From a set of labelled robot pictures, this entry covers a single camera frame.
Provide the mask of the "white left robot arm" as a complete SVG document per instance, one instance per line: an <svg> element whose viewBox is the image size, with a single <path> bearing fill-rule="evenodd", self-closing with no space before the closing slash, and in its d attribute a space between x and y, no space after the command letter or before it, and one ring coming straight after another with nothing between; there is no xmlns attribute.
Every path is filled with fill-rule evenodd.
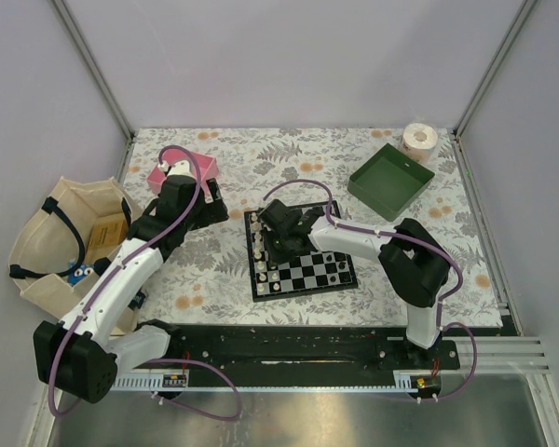
<svg viewBox="0 0 559 447"><path fill-rule="evenodd" d="M116 257L97 282L57 323L34 331L38 378L82 400L96 403L121 374L154 359L172 368L183 359L182 343L164 324L144 323L121 336L113 330L143 284L179 248L187 233L226 221L227 208L216 180L201 183L175 165L158 196L130 226Z"/></svg>

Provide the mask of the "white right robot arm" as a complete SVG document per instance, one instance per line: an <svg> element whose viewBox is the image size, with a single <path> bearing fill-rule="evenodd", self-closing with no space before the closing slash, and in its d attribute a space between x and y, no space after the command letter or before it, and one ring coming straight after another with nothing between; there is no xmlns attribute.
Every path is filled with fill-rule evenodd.
<svg viewBox="0 0 559 447"><path fill-rule="evenodd" d="M448 280L450 263L442 247L413 219L394 229L345 221L331 206L302 211L275 199L258 212L262 236L275 264L312 252L342 252L379 263L392 289L406 304L405 356L418 369L439 356L437 294Z"/></svg>

